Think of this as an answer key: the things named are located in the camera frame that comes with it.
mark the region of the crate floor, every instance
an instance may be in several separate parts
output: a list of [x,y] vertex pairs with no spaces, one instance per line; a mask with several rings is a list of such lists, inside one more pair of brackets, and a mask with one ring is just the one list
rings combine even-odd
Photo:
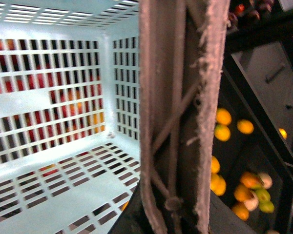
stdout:
[[104,234],[129,201],[140,163],[113,143],[0,183],[0,234]]

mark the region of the green apple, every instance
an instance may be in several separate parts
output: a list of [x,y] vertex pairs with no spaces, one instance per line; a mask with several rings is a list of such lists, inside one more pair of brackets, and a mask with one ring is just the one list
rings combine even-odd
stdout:
[[274,212],[274,205],[271,201],[260,202],[259,209],[264,213],[272,213]]
[[258,189],[255,191],[259,202],[265,202],[265,201],[270,201],[270,194],[266,189]]

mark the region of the orange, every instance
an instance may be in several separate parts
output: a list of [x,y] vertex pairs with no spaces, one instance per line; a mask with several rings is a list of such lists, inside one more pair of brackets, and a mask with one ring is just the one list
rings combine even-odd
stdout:
[[244,172],[240,178],[240,182],[249,189],[258,189],[261,187],[260,178],[250,172]]
[[217,160],[217,158],[215,156],[211,157],[211,172],[212,173],[218,173],[220,170],[220,164],[219,161]]
[[129,201],[128,201],[128,202],[126,202],[126,203],[123,205],[123,207],[122,207],[122,211],[124,211],[124,210],[126,209],[126,207],[127,207],[128,203],[129,203]]
[[287,132],[283,128],[279,128],[279,131],[280,131],[281,135],[283,136],[283,138],[287,139],[287,137],[288,137]]
[[210,189],[215,192],[218,183],[219,183],[220,177],[217,174],[211,174],[210,176]]
[[232,118],[229,113],[224,108],[218,108],[216,112],[216,122],[228,126],[231,124]]
[[242,132],[243,134],[251,134],[254,131],[254,126],[253,124],[246,120],[246,119],[241,119],[237,122],[236,125],[239,129],[240,132]]
[[236,203],[231,210],[243,221],[248,220],[250,217],[250,212],[242,202]]
[[227,141],[230,139],[231,133],[226,125],[217,124],[215,127],[214,135],[220,141]]
[[[101,124],[101,123],[104,123],[104,113],[103,112],[100,112],[98,114],[94,114],[93,115],[93,119],[92,119],[92,123],[94,125],[97,125],[97,124]],[[94,132],[95,133],[99,133],[99,132],[103,132],[105,130],[105,126],[100,126],[100,127],[95,127],[94,128]]]
[[218,180],[218,184],[216,189],[214,190],[214,193],[217,196],[222,196],[223,194],[225,194],[226,191],[226,182],[225,180],[222,178],[222,176],[219,176],[219,180]]
[[244,184],[239,184],[233,193],[235,199],[238,201],[244,202],[252,198],[252,193],[249,188],[247,188]]

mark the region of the light blue plastic crate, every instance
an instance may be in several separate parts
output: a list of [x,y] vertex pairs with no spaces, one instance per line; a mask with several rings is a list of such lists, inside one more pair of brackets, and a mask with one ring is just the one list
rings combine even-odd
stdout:
[[0,0],[0,234],[104,234],[130,199],[138,11],[137,0]]

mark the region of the orange fruit on conveyor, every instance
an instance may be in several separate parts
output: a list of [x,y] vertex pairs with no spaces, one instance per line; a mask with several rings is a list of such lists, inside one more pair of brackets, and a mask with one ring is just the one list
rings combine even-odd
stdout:
[[230,139],[231,132],[226,125],[217,124],[215,127],[214,135],[220,141],[227,141]]
[[287,132],[283,128],[279,128],[279,131],[280,131],[281,135],[283,136],[283,138],[287,139],[287,137],[288,137]]
[[219,176],[218,185],[216,189],[214,190],[214,193],[217,196],[222,196],[223,194],[225,194],[226,187],[227,187],[226,181],[222,178],[222,176]]
[[244,172],[240,178],[240,182],[249,189],[259,189],[262,186],[260,178],[251,172]]
[[218,183],[219,183],[219,175],[218,174],[214,174],[212,173],[211,176],[210,176],[210,189],[215,192],[217,186],[218,186]]
[[239,184],[233,193],[235,199],[238,201],[244,202],[252,198],[252,193],[249,188],[247,188],[244,184]]
[[250,212],[242,202],[236,203],[231,209],[240,219],[246,221],[250,217]]
[[224,108],[218,108],[216,112],[216,122],[228,126],[231,124],[232,118],[229,113]]
[[215,156],[211,157],[211,172],[212,173],[218,173],[220,170],[220,164],[219,161]]
[[246,119],[239,120],[236,126],[241,133],[246,135],[249,135],[254,131],[253,124],[249,120],[246,120]]

